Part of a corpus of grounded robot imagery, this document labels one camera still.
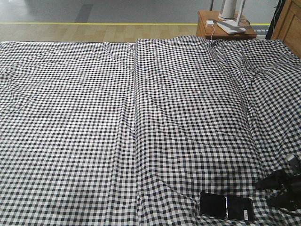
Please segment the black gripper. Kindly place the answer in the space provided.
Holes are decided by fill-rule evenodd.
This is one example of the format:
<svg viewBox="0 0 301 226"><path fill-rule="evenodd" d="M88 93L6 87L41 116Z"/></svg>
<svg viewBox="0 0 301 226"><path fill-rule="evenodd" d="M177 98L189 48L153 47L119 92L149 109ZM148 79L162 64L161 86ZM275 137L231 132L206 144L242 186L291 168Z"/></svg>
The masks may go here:
<svg viewBox="0 0 301 226"><path fill-rule="evenodd" d="M255 183L258 190L274 189L282 193L267 199L269 207L277 207L280 211L296 211L301 209L301 175L288 175L279 169L266 178Z"/></svg>

